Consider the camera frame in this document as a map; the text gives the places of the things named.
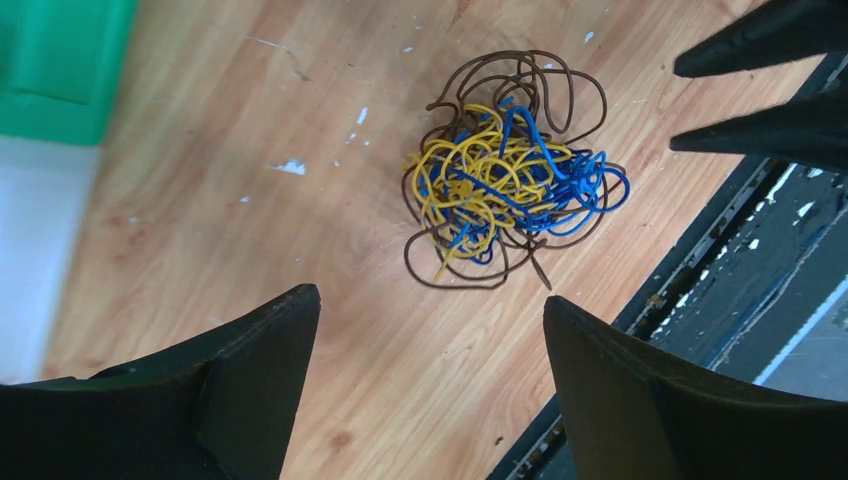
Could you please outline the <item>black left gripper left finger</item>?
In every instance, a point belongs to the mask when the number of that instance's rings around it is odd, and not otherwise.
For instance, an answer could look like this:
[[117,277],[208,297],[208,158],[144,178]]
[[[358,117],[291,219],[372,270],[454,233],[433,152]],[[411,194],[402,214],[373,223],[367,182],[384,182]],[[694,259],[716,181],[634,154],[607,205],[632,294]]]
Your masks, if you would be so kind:
[[87,379],[1,389],[5,479],[275,479],[316,337],[316,286]]

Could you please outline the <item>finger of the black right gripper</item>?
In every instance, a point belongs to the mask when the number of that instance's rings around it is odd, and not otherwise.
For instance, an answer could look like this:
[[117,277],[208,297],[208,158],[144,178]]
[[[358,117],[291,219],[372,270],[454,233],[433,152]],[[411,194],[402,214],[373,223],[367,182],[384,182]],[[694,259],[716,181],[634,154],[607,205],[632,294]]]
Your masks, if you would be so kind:
[[683,132],[669,148],[771,157],[845,173],[847,95],[826,92]]
[[716,76],[846,49],[845,0],[773,0],[680,54],[673,73]]

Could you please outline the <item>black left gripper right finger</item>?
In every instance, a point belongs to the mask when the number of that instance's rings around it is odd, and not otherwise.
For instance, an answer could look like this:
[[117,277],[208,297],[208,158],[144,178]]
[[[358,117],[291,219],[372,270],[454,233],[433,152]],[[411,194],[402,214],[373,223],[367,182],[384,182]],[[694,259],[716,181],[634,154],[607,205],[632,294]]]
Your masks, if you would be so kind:
[[702,368],[560,296],[543,327],[581,479],[843,479],[847,406]]

